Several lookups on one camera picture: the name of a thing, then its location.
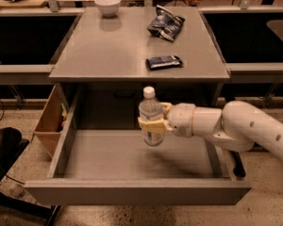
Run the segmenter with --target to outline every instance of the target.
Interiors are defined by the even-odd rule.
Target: speckled floor
[[[12,126],[30,140],[23,154],[8,172],[20,181],[46,178],[51,162],[33,130],[42,113],[41,106],[6,108],[0,128]],[[283,109],[270,110],[283,121]],[[241,154],[251,191],[235,206],[62,206],[55,225],[252,225],[283,226],[283,164],[270,153],[247,152]],[[4,178],[0,191],[10,195],[16,183]],[[28,192],[22,200],[36,203]],[[0,225],[43,225],[42,218],[33,217],[0,206]]]

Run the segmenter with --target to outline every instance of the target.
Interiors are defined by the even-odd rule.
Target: bottle label
[[[141,118],[147,121],[155,121],[163,118],[163,115],[162,113],[158,113],[156,116],[147,117],[141,113]],[[164,135],[160,133],[142,131],[142,137],[149,146],[158,146],[162,142]]]

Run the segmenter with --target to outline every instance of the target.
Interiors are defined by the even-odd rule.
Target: cabinet top
[[[174,42],[151,36],[156,8],[123,8],[105,18],[86,8],[50,74],[52,82],[224,82],[225,65],[197,8],[167,7],[186,21]],[[178,56],[184,65],[149,71],[149,57]]]

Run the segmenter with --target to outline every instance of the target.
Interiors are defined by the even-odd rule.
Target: black wrapper
[[[175,16],[171,11],[157,6],[157,17],[148,25],[148,31],[155,37],[174,41],[179,34],[185,19]]]

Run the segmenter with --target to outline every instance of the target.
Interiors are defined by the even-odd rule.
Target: drawer
[[[114,98],[110,89],[104,90],[106,96]],[[103,101],[94,96],[94,89],[78,87],[48,178],[25,184],[40,203],[236,204],[250,190],[248,182],[229,177],[223,151],[200,137],[166,134],[163,143],[152,148],[146,146],[141,130],[134,126],[101,128],[96,120],[102,117],[94,115],[92,107],[104,107]],[[119,103],[114,107],[120,114],[114,119],[124,117],[126,121],[126,113],[132,118],[134,103]]]

